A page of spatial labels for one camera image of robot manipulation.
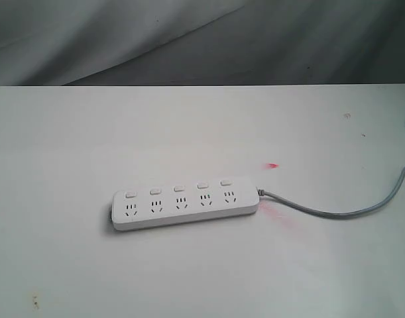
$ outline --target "white power strip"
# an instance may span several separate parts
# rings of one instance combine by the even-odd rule
[[[254,213],[256,187],[247,178],[200,181],[118,191],[111,218],[119,231]]]

